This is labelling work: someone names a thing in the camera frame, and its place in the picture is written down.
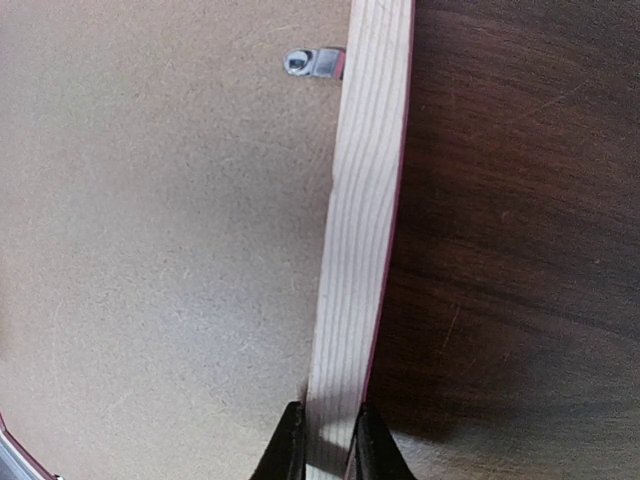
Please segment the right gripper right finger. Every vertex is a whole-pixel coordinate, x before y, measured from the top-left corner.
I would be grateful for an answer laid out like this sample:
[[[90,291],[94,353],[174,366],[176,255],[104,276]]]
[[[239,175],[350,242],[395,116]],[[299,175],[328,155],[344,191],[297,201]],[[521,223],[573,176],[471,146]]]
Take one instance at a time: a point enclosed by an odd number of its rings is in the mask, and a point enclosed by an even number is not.
[[[362,403],[357,415],[345,479],[416,480],[376,407]]]

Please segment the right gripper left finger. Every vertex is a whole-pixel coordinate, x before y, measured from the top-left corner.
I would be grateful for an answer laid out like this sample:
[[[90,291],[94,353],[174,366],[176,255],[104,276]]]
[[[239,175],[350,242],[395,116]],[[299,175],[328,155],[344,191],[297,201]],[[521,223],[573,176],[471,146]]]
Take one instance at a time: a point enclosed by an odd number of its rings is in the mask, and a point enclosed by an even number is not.
[[[287,404],[250,479],[306,479],[306,416],[302,401]]]

